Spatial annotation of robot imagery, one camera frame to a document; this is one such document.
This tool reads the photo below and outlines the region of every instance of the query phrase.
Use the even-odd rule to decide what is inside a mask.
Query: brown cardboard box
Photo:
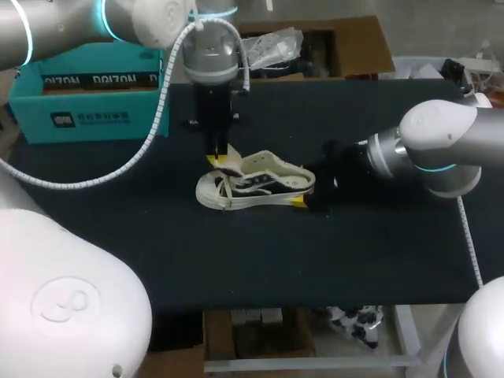
[[[161,327],[154,331],[161,335],[161,339],[176,338],[177,335],[186,333],[184,327],[171,332],[163,329],[164,326],[169,328],[172,326],[170,318],[166,324],[161,324]],[[201,344],[194,346],[186,346],[183,349],[167,350],[160,352],[150,352],[143,360],[142,366],[135,375],[135,378],[204,378],[205,376],[205,350],[206,350],[206,315],[202,316],[201,333],[203,340]]]
[[[205,347],[150,353],[135,378],[203,378]]]
[[[380,22],[374,16],[323,21],[281,21],[239,26],[243,36],[294,27],[312,43],[316,62],[326,62],[329,76],[349,78],[395,70]]]
[[[211,361],[235,358],[233,326],[229,311],[205,312],[206,356]]]
[[[300,358],[314,355],[314,345],[305,309],[282,309],[282,324],[232,326],[229,311],[206,313],[209,357]]]

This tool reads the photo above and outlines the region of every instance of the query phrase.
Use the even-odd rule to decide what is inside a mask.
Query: shoe
[[[196,186],[196,198],[210,209],[290,206],[315,185],[315,175],[309,170],[282,161],[269,151],[242,158],[230,146],[226,161],[216,161],[215,168]]]

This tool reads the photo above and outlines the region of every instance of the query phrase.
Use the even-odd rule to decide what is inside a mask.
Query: canvas shoe
[[[210,209],[240,210],[252,206],[284,205],[308,193],[315,175],[282,161],[270,151],[242,158],[231,146],[225,162],[204,175],[196,186],[196,198]]]

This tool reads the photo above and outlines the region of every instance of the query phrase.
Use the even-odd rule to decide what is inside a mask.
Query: black fabric
[[[418,102],[460,97],[442,80],[258,83],[236,101],[245,121],[230,139],[243,156],[271,150],[301,164],[317,161],[328,140],[352,143],[396,126]],[[343,203],[326,213],[199,205],[204,142],[178,125],[193,116],[191,87],[173,86],[170,101],[170,137],[124,177],[80,192],[28,187],[56,221],[130,265],[154,313],[464,302],[477,289],[455,201],[418,195],[411,206]],[[116,169],[140,144],[20,146],[12,162],[69,182]],[[502,269],[504,257],[496,259]]]

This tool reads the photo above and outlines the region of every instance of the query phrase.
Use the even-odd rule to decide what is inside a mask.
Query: cardboard box
[[[89,43],[32,63],[45,90],[158,86],[162,52],[131,43]]]
[[[314,59],[325,63],[330,78],[372,77],[395,70],[380,22],[374,16],[322,21],[247,23],[239,26],[244,37],[294,27],[313,46]]]
[[[205,312],[206,357],[210,361],[233,360],[235,343],[230,311]]]
[[[282,309],[282,324],[251,323],[233,327],[229,311],[206,313],[210,359],[301,358],[314,355],[305,309]]]
[[[86,54],[76,56],[77,52],[89,49],[99,59],[92,55],[93,62],[83,59],[79,65],[77,57]],[[9,93],[10,108],[28,143],[144,139],[158,110],[161,67],[161,53],[157,50],[129,43],[82,46],[41,64],[23,67]],[[48,83],[50,73],[71,70],[75,71],[71,76],[58,74],[58,80]],[[146,75],[148,83],[139,81],[141,75]],[[168,131],[166,105],[157,134],[166,137]]]
[[[135,378],[203,378],[206,326],[201,313],[154,320],[150,352]]]

